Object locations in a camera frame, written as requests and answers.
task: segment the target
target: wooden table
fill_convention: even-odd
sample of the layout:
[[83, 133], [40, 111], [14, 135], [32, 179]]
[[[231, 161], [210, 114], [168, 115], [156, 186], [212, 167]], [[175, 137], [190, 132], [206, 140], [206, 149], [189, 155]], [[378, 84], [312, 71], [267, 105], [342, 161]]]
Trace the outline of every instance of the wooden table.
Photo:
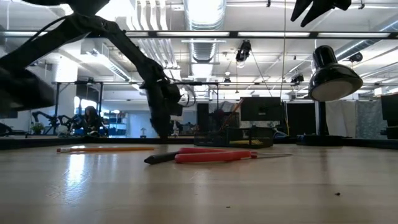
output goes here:
[[56, 148], [0, 152], [1, 223], [398, 223], [398, 151], [274, 145], [261, 151], [294, 156], [149, 166], [153, 152]]

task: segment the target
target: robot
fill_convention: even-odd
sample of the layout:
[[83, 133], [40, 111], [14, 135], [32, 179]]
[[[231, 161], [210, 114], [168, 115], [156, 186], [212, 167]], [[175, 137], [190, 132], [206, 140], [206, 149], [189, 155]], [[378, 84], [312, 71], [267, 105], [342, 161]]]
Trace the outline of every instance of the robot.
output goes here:
[[[183, 106], [176, 83], [165, 75], [163, 68], [147, 58], [119, 28], [95, 14], [109, 0], [24, 0], [42, 6], [69, 4], [74, 13], [53, 21], [15, 51], [0, 58], [0, 109], [32, 110], [53, 106], [54, 90], [33, 73], [26, 70], [30, 64], [64, 44], [85, 37], [108, 38], [136, 67], [144, 83], [140, 88], [147, 93], [152, 127], [161, 138], [169, 134], [170, 115], [181, 116]], [[63, 22], [54, 30], [39, 35], [52, 24]]]

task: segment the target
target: computer monitor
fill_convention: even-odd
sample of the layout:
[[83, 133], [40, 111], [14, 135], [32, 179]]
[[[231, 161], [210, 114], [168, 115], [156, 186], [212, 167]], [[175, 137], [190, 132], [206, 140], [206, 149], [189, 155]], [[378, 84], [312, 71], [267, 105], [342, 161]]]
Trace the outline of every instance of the computer monitor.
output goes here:
[[282, 121], [280, 97], [242, 97], [241, 121]]
[[383, 120], [398, 121], [398, 94], [381, 96]]

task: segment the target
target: red handle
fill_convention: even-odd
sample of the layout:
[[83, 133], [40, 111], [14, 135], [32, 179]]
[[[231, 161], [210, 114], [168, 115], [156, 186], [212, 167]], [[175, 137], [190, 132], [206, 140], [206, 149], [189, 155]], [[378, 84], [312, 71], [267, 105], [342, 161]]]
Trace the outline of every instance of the red handle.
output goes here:
[[222, 162], [236, 161], [246, 157], [251, 157], [250, 151], [220, 151], [196, 154], [178, 154], [175, 156], [174, 160], [176, 163]]
[[187, 153], [206, 153], [206, 152], [226, 152], [225, 149], [207, 149], [207, 148], [192, 148], [192, 147], [182, 147], [178, 151], [180, 154]]

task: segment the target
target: orange pencil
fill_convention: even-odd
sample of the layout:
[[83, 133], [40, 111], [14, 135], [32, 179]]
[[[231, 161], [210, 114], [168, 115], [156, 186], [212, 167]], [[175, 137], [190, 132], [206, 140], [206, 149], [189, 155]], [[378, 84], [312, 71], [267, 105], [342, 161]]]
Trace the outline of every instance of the orange pencil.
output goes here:
[[59, 148], [57, 152], [125, 152], [125, 151], [149, 151], [154, 147], [84, 147], [84, 148]]

